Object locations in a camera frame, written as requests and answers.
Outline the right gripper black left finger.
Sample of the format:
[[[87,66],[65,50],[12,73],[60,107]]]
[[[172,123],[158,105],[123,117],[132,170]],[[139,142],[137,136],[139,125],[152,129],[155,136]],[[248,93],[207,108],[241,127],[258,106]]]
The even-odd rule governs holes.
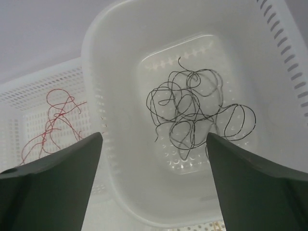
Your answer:
[[[96,132],[0,174],[2,231],[79,231],[101,156]]]

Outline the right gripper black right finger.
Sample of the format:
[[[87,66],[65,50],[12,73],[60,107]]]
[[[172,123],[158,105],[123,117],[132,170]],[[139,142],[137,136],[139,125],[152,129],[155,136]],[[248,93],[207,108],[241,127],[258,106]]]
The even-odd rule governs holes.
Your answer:
[[[207,151],[228,231],[306,231],[308,175],[208,133]]]

